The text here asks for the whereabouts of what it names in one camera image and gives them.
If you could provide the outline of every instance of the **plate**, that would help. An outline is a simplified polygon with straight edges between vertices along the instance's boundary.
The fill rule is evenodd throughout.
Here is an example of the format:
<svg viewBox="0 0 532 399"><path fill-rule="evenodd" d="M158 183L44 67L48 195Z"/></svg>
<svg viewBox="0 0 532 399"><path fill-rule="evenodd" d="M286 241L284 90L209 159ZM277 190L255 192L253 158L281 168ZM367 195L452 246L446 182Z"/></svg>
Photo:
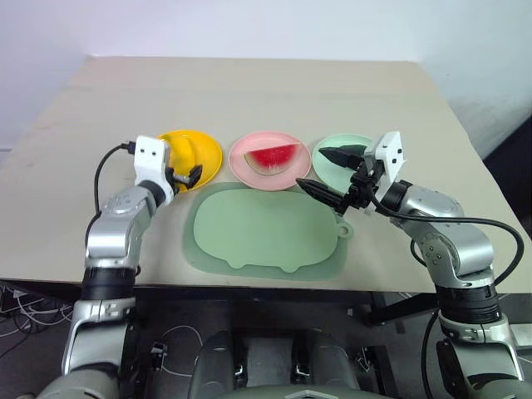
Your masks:
<svg viewBox="0 0 532 399"><path fill-rule="evenodd" d="M198 183L187 189L177 183L180 193L195 190L212 180L222 165L222 149L218 142L202 131L169 131L159 136L170 144L170 164L178 175L189 175L195 165L202 165L203 171Z"/></svg>
<svg viewBox="0 0 532 399"><path fill-rule="evenodd" d="M244 158L248 151L262 150L279 145L300 144L292 165L276 175L257 173ZM305 177L312 166L312 158L307 147L296 137L282 131L256 131L245 135L234 143L229 152L229 168L242 183L252 189L280 191L293 187L296 179Z"/></svg>
<svg viewBox="0 0 532 399"><path fill-rule="evenodd" d="M313 149L313 167L320 180L341 193L347 193L351 185L353 170L342 168L325 158L319 149L323 147L341 147L342 145L365 145L369 146L372 139L363 135L330 135L321 140Z"/></svg>

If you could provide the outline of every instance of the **green plate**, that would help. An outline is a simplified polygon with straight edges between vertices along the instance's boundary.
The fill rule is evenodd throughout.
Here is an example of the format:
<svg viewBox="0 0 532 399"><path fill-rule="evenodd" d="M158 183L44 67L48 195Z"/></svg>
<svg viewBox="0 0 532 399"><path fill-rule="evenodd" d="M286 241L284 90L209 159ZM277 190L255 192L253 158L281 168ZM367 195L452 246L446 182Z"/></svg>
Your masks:
<svg viewBox="0 0 532 399"><path fill-rule="evenodd" d="M330 135L321 140L313 149L313 168L320 180L341 193L347 193L351 185L353 170L342 168L325 158L318 150L323 147L341 147L343 145L369 146L372 139L363 135Z"/></svg>
<svg viewBox="0 0 532 399"><path fill-rule="evenodd" d="M237 195L238 192L244 194L243 190L247 191L246 195ZM308 199L311 200L309 203L306 201L307 197L289 198L294 195L299 197L304 194L299 188L265 193L249 189L240 183L220 183L205 187L196 195L185 222L183 252L187 261L193 267L208 273L234 276L303 281L333 277L345 264L347 240L352 236L352 227L342 218L337 217L329 208L309 197ZM230 202L231 205L227 206L226 200L231 198L233 199ZM248 209L247 213L242 212L243 217L235 220L235 212L231 209L244 211L242 207L249 207L249 204L245 204L246 200L249 202L249 199L266 201L262 203L265 205L263 210L260 210L260 206L258 208L255 206L256 209ZM278 216L272 217L272 215L268 216L267 212L264 213L265 209L270 209L272 206L282 207L275 212ZM294 206L305 209L297 211ZM307 209L309 206L311 208L316 206L313 212L317 223L323 225L322 229L316 229L315 226L308 228L313 224L313 216L305 213L309 211ZM282 222L283 226L286 225L290 231L284 233L283 229L278 228L280 220L298 219L302 215L305 216L303 222L301 219L295 224L294 222ZM262 229L249 230L254 226L262 227ZM266 230L274 235L296 234L297 236L294 235L289 240L289 245L283 246L282 239L272 237L271 234L265 233ZM323 242L322 247L308 250L308 241L313 239Z"/></svg>

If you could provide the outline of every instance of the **floor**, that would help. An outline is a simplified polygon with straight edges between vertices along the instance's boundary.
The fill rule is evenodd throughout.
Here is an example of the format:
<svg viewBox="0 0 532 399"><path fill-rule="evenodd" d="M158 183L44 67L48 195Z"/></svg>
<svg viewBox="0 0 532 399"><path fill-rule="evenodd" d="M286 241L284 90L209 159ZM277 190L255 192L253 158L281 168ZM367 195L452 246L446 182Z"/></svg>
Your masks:
<svg viewBox="0 0 532 399"><path fill-rule="evenodd" d="M395 293L387 294L390 303L399 300ZM510 321L532 321L531 296L510 295L501 299L501 306ZM401 397L421 399L420 351L427 315L404 320L406 331L397 333L396 325L367 326L357 317L347 315L346 307L318 303L240 303L176 302L149 303L147 328L142 338L146 350L154 340L160 340L169 328L186 324L198 329L206 339L227 328L320 328L331 333L355 353L360 346L386 344L392 361ZM355 309L355 314L364 309ZM12 330L11 322L0 324L0 335ZM67 337L66 323L32 335L20 347L0 359L0 399L14 399L25 392L39 392L60 373L62 349ZM0 338L0 353L19 341L21 333ZM434 347L442 337L437 328L431 336L428 359L432 391L437 398L449 397L443 390ZM174 372L190 373L200 349L198 338L191 330L180 329L165 338L169 356L165 366ZM249 386L288 382L290 341L285 338L253 338L249 344ZM528 381L532 381L532 363L523 362ZM153 376L150 397L186 398L187 377L166 372Z"/></svg>

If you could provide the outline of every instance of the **yellow plate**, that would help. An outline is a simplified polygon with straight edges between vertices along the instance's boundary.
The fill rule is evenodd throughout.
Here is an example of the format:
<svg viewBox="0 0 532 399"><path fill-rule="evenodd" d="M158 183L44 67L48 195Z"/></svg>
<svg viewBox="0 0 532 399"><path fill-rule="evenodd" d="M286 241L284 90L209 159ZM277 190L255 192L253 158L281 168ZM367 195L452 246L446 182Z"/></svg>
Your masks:
<svg viewBox="0 0 532 399"><path fill-rule="evenodd" d="M197 185L191 190L209 182L222 165L222 149L211 136L201 131L169 131L159 136L170 144L170 167L178 175L189 175L195 165L202 165L203 171ZM180 193L189 191L181 183Z"/></svg>

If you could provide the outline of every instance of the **red watermelon flesh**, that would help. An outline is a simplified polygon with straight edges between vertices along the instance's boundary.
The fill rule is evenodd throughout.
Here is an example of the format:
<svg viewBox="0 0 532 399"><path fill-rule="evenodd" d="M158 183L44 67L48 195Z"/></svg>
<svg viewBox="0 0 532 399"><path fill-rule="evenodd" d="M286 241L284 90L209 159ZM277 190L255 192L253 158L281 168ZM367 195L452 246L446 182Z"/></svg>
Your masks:
<svg viewBox="0 0 532 399"><path fill-rule="evenodd" d="M249 151L244 158L261 175L276 175L288 169L296 158L299 143Z"/></svg>

